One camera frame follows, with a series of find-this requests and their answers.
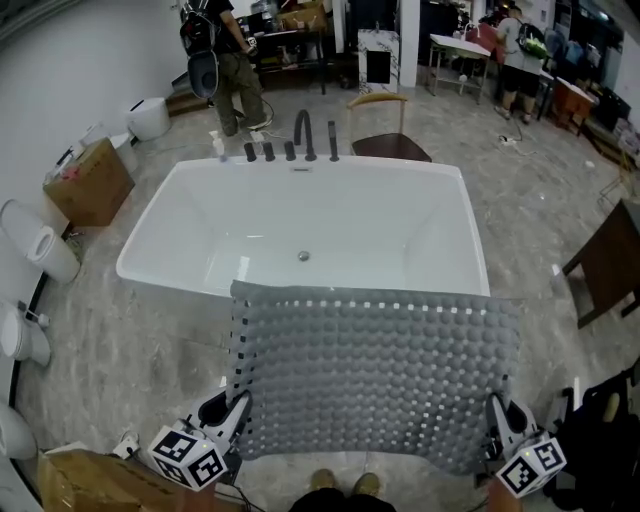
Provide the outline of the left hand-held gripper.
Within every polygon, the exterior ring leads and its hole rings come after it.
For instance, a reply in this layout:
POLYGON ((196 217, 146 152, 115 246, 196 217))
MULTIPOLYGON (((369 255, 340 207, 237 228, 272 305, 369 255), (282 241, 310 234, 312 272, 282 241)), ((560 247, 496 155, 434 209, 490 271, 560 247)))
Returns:
POLYGON ((233 484, 242 465, 239 437, 251 405, 249 393, 228 400, 224 389, 196 400, 186 417, 162 427, 151 442, 147 453, 153 467, 192 491, 218 481, 233 484))

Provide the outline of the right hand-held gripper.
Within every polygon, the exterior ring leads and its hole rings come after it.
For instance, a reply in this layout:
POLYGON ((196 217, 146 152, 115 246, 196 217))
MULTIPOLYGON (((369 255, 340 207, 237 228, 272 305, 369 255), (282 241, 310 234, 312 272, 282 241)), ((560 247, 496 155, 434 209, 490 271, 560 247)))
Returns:
POLYGON ((496 462, 493 474, 514 497, 544 487, 566 465, 555 438, 538 426, 533 413, 515 400, 505 404, 500 394, 487 399, 489 444, 487 461, 496 462))

